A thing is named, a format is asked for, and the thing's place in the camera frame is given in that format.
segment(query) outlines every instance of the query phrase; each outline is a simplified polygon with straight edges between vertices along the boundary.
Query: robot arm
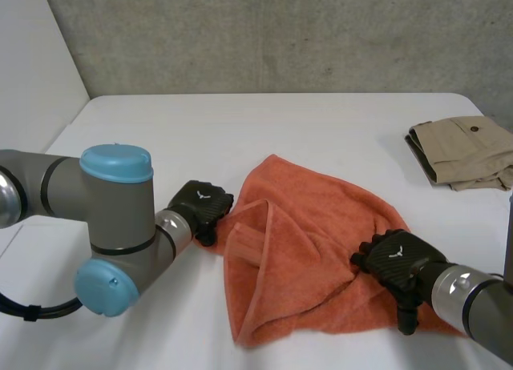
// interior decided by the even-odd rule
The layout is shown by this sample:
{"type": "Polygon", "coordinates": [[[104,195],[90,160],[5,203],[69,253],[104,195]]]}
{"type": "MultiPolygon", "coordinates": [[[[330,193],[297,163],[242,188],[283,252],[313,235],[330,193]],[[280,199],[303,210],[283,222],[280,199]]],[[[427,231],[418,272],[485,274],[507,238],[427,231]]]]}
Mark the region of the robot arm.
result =
{"type": "MultiPolygon", "coordinates": [[[[510,227],[507,274],[512,238],[510,227]]],[[[403,334],[414,333],[417,306],[427,302],[442,320],[513,364],[513,287],[507,274],[501,280],[450,263],[436,248],[403,230],[375,235],[372,243],[362,243],[351,262],[373,275],[398,301],[398,329],[403,334]]]]}
{"type": "Polygon", "coordinates": [[[32,215],[87,222],[92,255],[75,277],[78,300],[57,307],[59,313],[28,307],[31,311],[22,314],[16,311],[20,305],[3,296],[0,311],[36,320],[69,314],[83,304],[97,314],[117,316],[194,237],[205,246],[214,244],[216,222],[229,211],[233,196],[191,181],[155,215],[152,177],[151,157],[140,147],[96,146],[80,159],[0,151],[0,228],[32,215]]]}

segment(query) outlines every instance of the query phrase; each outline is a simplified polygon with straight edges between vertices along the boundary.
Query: orange towel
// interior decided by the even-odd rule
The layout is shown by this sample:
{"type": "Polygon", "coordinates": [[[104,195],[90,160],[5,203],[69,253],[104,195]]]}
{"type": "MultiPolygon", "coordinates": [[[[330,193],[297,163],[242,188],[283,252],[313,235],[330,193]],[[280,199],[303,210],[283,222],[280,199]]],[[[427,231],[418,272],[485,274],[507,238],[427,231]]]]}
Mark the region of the orange towel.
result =
{"type": "MultiPolygon", "coordinates": [[[[219,223],[233,339],[256,346],[308,328],[329,333],[397,326],[394,298],[349,263],[362,241],[407,229],[388,203],[351,183],[269,156],[219,223]]],[[[419,329],[455,332],[427,305],[419,329]]]]}

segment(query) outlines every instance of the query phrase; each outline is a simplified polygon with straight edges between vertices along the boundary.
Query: black cable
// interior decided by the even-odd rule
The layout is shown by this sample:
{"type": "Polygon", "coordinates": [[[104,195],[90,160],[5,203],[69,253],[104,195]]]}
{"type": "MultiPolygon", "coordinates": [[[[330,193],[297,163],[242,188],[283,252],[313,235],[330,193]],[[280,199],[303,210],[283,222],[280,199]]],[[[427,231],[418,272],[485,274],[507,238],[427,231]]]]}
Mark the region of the black cable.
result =
{"type": "Polygon", "coordinates": [[[0,292],[0,312],[9,316],[17,316],[30,322],[35,322],[36,320],[52,320],[54,318],[67,316],[72,312],[76,312],[81,307],[82,303],[78,298],[50,308],[42,308],[41,306],[33,304],[23,306],[10,300],[0,292]]]}

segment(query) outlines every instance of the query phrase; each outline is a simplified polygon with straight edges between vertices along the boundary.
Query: logo on robotic hand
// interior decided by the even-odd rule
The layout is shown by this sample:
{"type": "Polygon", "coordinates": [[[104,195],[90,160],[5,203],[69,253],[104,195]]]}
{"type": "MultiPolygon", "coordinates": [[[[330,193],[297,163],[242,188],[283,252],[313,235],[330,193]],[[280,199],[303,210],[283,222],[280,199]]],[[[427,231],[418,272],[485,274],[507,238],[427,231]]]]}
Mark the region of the logo on robotic hand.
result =
{"type": "Polygon", "coordinates": [[[198,193],[198,196],[200,197],[200,199],[209,199],[209,198],[211,198],[210,195],[203,195],[203,194],[201,194],[199,190],[196,191],[196,192],[198,193]]]}
{"type": "Polygon", "coordinates": [[[399,251],[393,255],[388,255],[389,258],[397,258],[398,256],[402,256],[402,245],[399,247],[399,251]]]}

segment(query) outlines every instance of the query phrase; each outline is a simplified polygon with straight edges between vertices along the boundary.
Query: light blue joint cap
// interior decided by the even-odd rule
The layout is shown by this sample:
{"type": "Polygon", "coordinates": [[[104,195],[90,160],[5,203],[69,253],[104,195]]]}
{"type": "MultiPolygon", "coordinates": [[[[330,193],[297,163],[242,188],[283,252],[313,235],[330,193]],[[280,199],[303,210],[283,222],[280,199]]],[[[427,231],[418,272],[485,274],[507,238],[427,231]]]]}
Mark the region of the light blue joint cap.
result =
{"type": "Polygon", "coordinates": [[[127,144],[102,144],[85,150],[80,167],[89,175],[115,183],[142,183],[153,177],[150,153],[127,144]]]}
{"type": "Polygon", "coordinates": [[[123,314],[137,302],[139,291],[119,267],[102,259],[89,259],[75,276],[75,292],[80,302],[105,316],[123,314]]]}

